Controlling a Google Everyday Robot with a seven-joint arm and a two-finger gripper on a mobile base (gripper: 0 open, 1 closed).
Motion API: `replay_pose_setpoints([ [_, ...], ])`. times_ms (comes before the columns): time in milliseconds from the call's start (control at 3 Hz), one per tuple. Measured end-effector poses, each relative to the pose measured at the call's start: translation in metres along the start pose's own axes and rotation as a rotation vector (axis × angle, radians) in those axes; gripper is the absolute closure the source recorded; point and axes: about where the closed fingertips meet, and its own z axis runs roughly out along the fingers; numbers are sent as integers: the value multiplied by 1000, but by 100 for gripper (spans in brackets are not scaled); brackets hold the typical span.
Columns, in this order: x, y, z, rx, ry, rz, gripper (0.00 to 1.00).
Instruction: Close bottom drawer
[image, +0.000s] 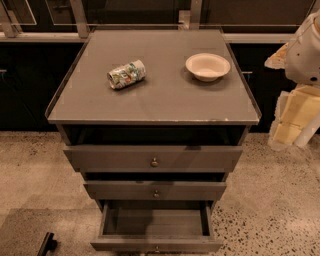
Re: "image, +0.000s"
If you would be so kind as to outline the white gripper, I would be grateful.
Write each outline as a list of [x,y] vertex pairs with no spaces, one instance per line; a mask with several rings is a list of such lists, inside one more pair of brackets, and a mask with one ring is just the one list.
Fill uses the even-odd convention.
[[302,148],[320,127],[320,10],[310,14],[264,65],[284,69],[298,84],[291,92],[282,91],[277,100],[268,145],[275,151]]

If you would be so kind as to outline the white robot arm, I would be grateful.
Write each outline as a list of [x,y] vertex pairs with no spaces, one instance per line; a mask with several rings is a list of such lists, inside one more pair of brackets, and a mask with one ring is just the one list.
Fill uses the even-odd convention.
[[277,100],[268,144],[273,150],[304,147],[320,127],[320,10],[310,14],[288,43],[264,63],[296,83]]

